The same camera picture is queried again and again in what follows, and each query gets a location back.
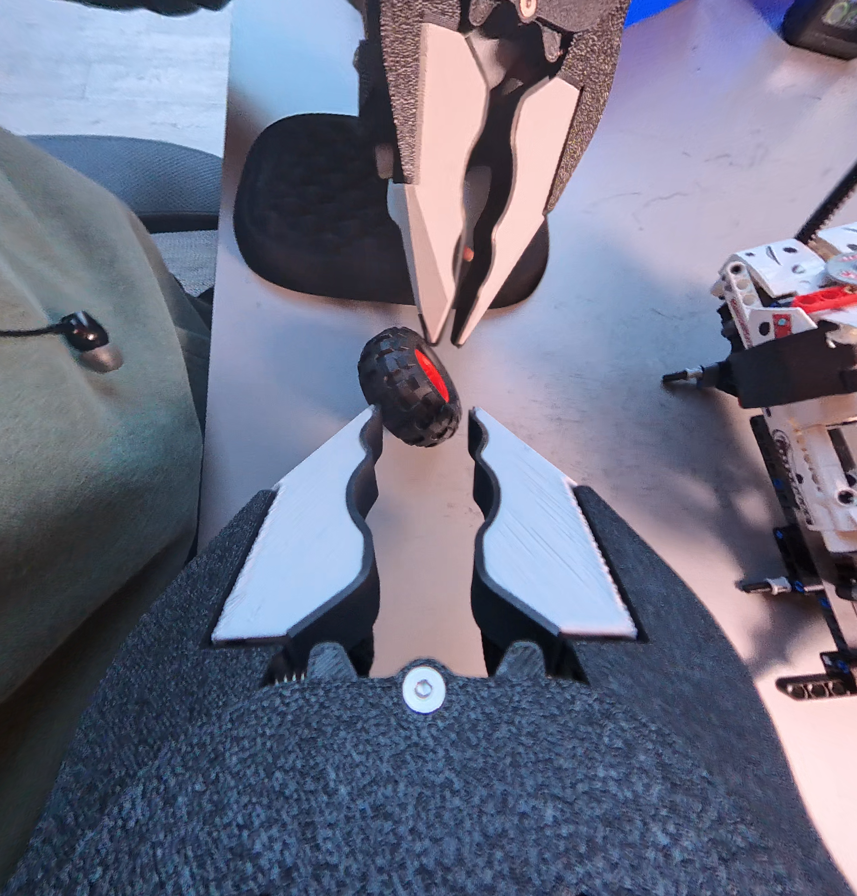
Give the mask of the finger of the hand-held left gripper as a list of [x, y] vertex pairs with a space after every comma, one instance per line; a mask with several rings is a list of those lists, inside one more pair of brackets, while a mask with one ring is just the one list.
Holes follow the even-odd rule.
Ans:
[[462, 346], [496, 299], [544, 221], [545, 208], [579, 89], [557, 77], [529, 87], [514, 106], [508, 135], [511, 162], [506, 203], [490, 229], [475, 230], [475, 259], [457, 308], [452, 342]]
[[454, 304], [455, 252], [464, 231], [464, 176], [483, 128], [489, 91], [464, 35], [421, 28], [414, 183], [390, 183], [387, 207], [400, 229], [425, 337], [436, 344]]

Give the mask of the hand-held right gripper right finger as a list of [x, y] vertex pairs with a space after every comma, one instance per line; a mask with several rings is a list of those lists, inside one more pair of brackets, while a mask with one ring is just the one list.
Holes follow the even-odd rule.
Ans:
[[577, 670], [571, 641], [628, 640], [637, 625], [579, 505], [575, 481], [486, 411], [469, 418], [473, 497], [484, 514], [471, 610], [486, 666], [533, 642], [547, 670]]

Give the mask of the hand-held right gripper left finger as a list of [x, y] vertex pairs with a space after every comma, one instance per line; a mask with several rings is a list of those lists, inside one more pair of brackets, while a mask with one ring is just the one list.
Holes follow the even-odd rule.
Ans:
[[278, 643], [292, 667], [323, 642], [368, 649], [379, 581], [365, 517], [378, 497], [382, 432], [380, 411], [370, 407], [277, 484], [213, 645]]

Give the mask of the black lego wheel red hub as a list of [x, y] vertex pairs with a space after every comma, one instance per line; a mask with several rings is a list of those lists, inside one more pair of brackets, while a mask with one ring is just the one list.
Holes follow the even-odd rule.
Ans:
[[381, 409], [386, 429], [402, 442], [432, 447], [457, 431], [457, 389], [414, 330], [390, 327], [370, 339], [358, 361], [358, 379], [367, 403]]

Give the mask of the white lego truck model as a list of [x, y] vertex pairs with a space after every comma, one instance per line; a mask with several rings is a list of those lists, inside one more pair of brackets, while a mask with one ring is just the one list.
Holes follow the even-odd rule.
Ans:
[[857, 695], [857, 222], [732, 254], [712, 294], [726, 360], [664, 375], [735, 397], [785, 524], [783, 575], [748, 593], [813, 595], [836, 647], [824, 673], [780, 678], [795, 700]]

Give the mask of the small black device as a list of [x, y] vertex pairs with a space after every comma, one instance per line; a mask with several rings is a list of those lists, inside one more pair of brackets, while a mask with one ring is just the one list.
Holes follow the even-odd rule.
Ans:
[[843, 60], [857, 57], [857, 1], [795, 1], [781, 37], [792, 46]]

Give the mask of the dark chair seat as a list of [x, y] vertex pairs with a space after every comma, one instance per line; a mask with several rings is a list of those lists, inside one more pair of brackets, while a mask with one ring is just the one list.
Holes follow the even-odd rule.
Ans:
[[118, 196], [142, 220], [185, 291], [210, 304], [222, 160], [158, 140], [32, 135], [28, 140]]

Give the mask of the black hoodie drawstring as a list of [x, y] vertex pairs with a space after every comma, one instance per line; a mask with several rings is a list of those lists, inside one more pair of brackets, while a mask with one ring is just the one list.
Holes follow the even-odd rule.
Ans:
[[78, 353], [78, 359], [90, 370], [107, 374], [117, 371], [123, 364], [119, 349], [110, 342], [109, 333], [87, 312], [66, 315], [58, 322], [31, 330], [0, 330], [0, 338], [35, 338], [59, 335]]

